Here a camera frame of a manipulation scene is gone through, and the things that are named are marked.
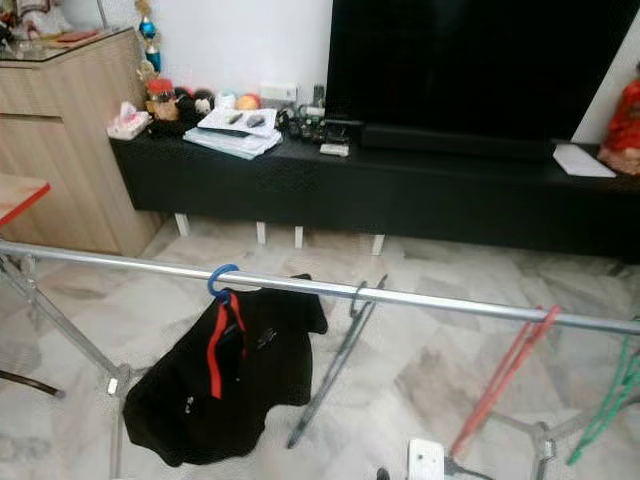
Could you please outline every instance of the white paper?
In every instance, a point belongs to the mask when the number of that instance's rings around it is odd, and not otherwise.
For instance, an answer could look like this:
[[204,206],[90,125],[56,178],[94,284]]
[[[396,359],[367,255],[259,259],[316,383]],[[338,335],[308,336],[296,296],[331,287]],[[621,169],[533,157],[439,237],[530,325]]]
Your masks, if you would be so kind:
[[272,130],[268,138],[256,135],[233,137],[224,133],[193,128],[184,134],[183,139],[236,157],[253,160],[280,143],[282,134],[278,130]]
[[569,175],[576,177],[614,178],[616,174],[576,145],[556,147],[553,158]]
[[[259,137],[271,137],[273,129],[276,127],[275,108],[263,108],[261,110],[230,110],[230,109],[214,109],[209,115],[204,117],[198,127],[213,128],[216,130],[231,130],[234,132],[245,132]],[[229,121],[236,115],[242,115],[233,125]],[[264,124],[259,127],[249,127],[247,120],[254,115],[260,115],[264,118]]]

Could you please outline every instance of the ornament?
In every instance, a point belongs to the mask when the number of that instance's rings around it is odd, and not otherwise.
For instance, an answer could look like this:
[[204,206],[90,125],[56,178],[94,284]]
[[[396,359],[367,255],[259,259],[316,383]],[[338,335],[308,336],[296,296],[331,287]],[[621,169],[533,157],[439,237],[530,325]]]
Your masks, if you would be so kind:
[[153,80],[158,76],[158,72],[156,72],[156,69],[149,60],[142,60],[140,62],[140,69],[137,70],[137,73],[138,78],[145,85],[147,85],[150,80]]
[[148,17],[151,15],[151,6],[149,5],[149,0],[136,0],[135,3],[136,10],[143,17]]
[[140,21],[140,25],[138,26],[138,31],[140,32],[140,35],[142,35],[143,38],[148,40],[151,40],[153,37],[156,36],[156,26],[147,16],[142,17],[142,20]]
[[149,62],[151,62],[151,65],[153,65],[156,72],[161,70],[162,63],[160,60],[160,50],[158,50],[153,43],[147,45],[147,48],[144,50],[144,56],[147,57]]

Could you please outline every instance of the red figurine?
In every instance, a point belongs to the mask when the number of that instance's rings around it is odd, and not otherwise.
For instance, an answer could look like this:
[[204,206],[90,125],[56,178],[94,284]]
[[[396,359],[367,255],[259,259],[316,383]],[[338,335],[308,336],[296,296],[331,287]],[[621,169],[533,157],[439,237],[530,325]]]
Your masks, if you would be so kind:
[[[640,74],[640,63],[636,70]],[[598,158],[614,170],[640,175],[640,78],[622,92]]]

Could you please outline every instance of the marble floor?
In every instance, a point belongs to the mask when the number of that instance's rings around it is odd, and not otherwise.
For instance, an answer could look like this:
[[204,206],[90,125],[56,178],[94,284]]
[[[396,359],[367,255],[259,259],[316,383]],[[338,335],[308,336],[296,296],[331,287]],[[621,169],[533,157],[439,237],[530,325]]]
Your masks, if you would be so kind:
[[[388,274],[387,288],[629,319],[640,312],[640,269],[613,260],[387,238],[269,225],[267,245],[255,225],[192,219],[180,237],[164,225],[144,257],[358,284]],[[152,364],[210,302],[201,281],[40,262],[43,291],[116,363]],[[322,298],[329,332],[312,337],[317,388],[348,325],[349,302]],[[123,445],[123,479],[373,480],[385,466],[406,476],[406,448],[421,437],[449,446],[520,325],[474,315],[380,304],[308,433],[284,448],[301,408],[278,406],[255,450],[209,466],[165,466],[152,452]],[[496,410],[550,425],[599,404],[613,376],[620,336],[555,327],[518,372]],[[0,369],[64,389],[54,399],[0,381],[0,480],[107,479],[117,405],[106,377],[51,324],[0,288]],[[574,468],[564,460],[574,435],[558,445],[549,480],[631,479],[640,472],[640,407],[627,409]],[[460,457],[495,479],[528,479],[528,437],[489,420]]]

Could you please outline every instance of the cabinet drawer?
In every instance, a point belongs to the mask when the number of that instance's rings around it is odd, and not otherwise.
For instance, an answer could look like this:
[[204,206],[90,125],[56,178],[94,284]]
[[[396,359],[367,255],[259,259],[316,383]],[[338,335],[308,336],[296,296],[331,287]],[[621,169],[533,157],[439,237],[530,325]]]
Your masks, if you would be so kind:
[[0,116],[0,172],[46,180],[51,191],[0,229],[6,240],[54,247],[119,251],[89,180],[96,168],[75,152],[60,119]]
[[0,68],[0,114],[59,116],[45,75],[29,68]]

